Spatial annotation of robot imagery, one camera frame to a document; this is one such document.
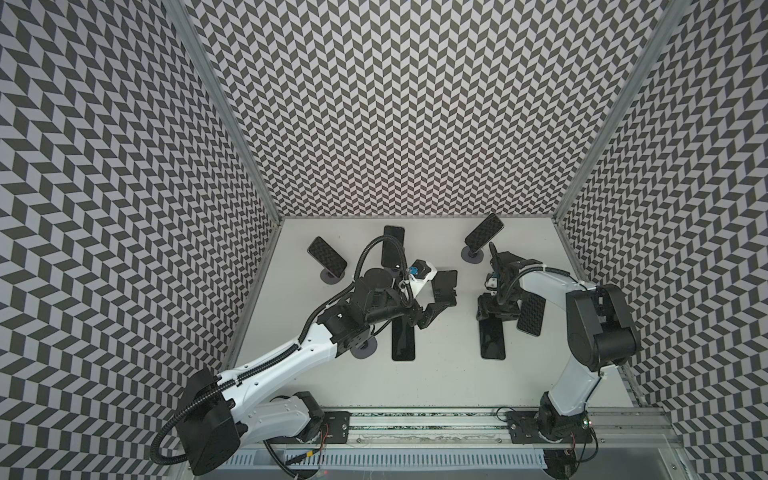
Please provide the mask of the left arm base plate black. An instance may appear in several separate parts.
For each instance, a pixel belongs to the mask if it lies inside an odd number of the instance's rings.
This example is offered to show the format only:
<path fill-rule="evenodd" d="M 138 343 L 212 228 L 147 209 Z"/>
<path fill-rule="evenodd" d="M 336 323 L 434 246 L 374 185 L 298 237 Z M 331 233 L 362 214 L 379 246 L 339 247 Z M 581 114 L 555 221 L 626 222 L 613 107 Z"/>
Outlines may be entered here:
<path fill-rule="evenodd" d="M 351 412 L 346 410 L 325 411 L 315 443 L 343 445 L 348 442 Z"/>

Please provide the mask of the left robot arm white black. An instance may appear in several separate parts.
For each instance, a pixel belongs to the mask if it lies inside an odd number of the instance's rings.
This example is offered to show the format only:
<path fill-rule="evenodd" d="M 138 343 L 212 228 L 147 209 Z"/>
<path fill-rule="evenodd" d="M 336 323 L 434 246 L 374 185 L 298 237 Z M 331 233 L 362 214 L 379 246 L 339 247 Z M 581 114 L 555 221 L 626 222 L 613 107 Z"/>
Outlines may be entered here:
<path fill-rule="evenodd" d="M 237 450 L 276 438 L 310 442 L 325 413 L 307 391 L 276 393 L 300 375 L 346 353 L 364 358 L 376 334 L 401 322 L 425 329 L 455 305 L 457 274 L 406 260 L 391 235 L 362 251 L 350 284 L 316 307 L 299 335 L 271 352 L 220 373 L 204 368 L 186 382 L 173 416 L 156 433 L 149 459 L 161 466 L 187 463 L 196 475 L 227 462 Z"/>

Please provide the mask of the white-edged phone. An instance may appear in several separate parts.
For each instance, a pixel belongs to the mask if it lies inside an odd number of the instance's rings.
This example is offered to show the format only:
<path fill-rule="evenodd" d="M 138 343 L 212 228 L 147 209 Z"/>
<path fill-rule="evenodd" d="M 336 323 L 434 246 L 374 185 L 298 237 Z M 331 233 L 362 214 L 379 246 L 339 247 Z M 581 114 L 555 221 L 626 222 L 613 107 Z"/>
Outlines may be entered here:
<path fill-rule="evenodd" d="M 415 332 L 414 327 L 403 319 L 393 321 L 391 330 L 391 358 L 396 362 L 414 361 Z"/>

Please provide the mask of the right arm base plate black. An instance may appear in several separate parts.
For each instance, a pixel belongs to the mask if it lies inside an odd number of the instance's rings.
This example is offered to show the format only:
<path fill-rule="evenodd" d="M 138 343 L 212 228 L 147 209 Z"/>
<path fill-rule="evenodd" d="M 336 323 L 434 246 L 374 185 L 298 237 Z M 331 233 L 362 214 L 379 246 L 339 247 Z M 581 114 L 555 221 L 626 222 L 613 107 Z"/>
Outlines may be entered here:
<path fill-rule="evenodd" d="M 534 411 L 506 411 L 503 415 L 513 444 L 572 445 L 594 442 L 587 417 Z"/>

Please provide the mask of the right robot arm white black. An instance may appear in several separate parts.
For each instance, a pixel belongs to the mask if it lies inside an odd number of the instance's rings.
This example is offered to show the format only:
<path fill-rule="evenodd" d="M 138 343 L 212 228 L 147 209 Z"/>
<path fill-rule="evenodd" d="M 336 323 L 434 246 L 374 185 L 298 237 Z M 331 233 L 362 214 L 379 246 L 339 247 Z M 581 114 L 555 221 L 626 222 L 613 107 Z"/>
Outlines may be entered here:
<path fill-rule="evenodd" d="M 641 348 L 625 294 L 616 285 L 579 281 L 539 260 L 500 252 L 494 244 L 489 251 L 492 272 L 476 314 L 482 358 L 506 358 L 505 322 L 538 336 L 548 306 L 565 313 L 570 358 L 558 381 L 542 394 L 534 416 L 539 437 L 560 442 L 590 427 L 588 403 L 604 372 L 625 364 Z"/>

